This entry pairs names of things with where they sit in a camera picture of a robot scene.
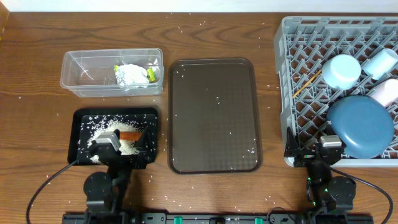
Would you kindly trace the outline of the pile of white rice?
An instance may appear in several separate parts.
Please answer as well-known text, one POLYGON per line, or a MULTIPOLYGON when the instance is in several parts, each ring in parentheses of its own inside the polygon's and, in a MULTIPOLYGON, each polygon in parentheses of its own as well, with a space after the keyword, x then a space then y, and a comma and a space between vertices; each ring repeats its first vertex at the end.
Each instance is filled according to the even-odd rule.
POLYGON ((85 115, 78 125, 79 140, 77 140, 77 159, 80 164, 99 164, 98 156, 91 156, 88 152, 91 142, 101 133, 113 132, 143 132, 145 129, 149 135, 146 148, 150 152, 156 151, 158 119, 154 114, 106 114, 85 115))

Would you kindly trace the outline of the orange carrot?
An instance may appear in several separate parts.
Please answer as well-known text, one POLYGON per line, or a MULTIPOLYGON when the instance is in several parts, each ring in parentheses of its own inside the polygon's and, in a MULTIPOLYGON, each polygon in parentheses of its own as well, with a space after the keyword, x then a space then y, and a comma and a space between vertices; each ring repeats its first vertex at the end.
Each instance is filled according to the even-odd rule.
POLYGON ((126 140, 126 141, 138 141, 141 135, 142 135, 141 132, 123 131, 120 132, 119 138, 120 140, 126 140))

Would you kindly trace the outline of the dark blue plate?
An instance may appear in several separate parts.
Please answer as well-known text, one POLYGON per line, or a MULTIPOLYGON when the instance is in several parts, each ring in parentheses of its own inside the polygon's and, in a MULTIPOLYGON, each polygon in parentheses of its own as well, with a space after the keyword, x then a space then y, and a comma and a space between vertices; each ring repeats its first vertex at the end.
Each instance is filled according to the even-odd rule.
POLYGON ((394 135, 394 122, 376 100, 354 95, 336 101, 326 115, 330 126, 346 144, 345 154, 356 159, 381 155, 394 135))

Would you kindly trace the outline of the wooden chopstick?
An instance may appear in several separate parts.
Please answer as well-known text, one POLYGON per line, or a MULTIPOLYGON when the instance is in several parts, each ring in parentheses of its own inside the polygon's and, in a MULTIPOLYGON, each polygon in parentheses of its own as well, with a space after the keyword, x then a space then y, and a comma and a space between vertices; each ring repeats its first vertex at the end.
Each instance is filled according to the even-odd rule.
POLYGON ((314 76, 312 76, 299 90, 297 90, 293 95, 292 98, 295 98, 297 95, 299 95, 306 87, 312 83, 318 76, 321 74, 322 70, 319 70, 314 76))

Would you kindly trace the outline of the light blue bowl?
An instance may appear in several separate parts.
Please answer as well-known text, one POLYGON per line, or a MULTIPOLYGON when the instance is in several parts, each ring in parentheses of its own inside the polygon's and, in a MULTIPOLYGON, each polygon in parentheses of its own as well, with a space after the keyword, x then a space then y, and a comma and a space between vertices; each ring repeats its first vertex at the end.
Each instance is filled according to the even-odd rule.
POLYGON ((325 62, 322 76, 325 83, 334 89, 352 88, 361 74, 361 66, 353 56, 341 54, 325 62))

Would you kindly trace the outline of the white cup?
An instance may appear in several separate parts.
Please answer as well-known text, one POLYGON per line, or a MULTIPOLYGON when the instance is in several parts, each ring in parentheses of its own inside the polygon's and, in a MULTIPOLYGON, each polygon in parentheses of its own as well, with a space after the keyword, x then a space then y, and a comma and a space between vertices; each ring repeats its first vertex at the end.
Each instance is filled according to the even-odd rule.
POLYGON ((388 79, 378 86, 375 86, 372 91, 371 98, 376 100, 383 107, 388 107, 397 100, 398 97, 398 80, 388 79))

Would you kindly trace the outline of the light blue cup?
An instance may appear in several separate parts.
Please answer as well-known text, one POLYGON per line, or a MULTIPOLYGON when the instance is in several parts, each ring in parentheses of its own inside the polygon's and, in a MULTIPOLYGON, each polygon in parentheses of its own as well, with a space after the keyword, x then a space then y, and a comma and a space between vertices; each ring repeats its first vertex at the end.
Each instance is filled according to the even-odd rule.
POLYGON ((379 80, 397 63, 397 53, 391 49, 383 49, 378 52, 364 66, 365 74, 372 76, 372 79, 379 80))

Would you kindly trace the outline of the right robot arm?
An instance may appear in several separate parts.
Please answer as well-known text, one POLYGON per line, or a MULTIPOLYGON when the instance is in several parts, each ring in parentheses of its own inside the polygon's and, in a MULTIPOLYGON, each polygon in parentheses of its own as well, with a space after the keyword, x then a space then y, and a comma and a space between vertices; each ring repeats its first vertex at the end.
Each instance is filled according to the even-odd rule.
POLYGON ((287 128, 284 156, 294 159, 295 168, 307 170, 307 198, 313 208, 295 218, 295 223, 348 223, 353 209, 356 183, 345 176, 333 176, 331 166, 341 159, 345 145, 337 135, 322 136, 313 149, 299 149, 291 128, 287 128))

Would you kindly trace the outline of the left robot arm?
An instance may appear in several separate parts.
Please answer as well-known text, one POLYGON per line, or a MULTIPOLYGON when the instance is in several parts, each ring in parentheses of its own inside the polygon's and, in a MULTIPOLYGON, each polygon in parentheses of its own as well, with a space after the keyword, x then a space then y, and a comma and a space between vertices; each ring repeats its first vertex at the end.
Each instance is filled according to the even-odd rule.
POLYGON ((106 165, 106 172, 91 174, 84 183, 87 210, 84 223, 140 223, 139 213, 123 208, 123 200, 134 169, 145 169, 155 158, 148 146, 148 130, 142 132, 101 133, 91 142, 89 153, 98 156, 100 163, 106 165), (138 154, 123 155, 119 150, 120 141, 135 141, 138 154))

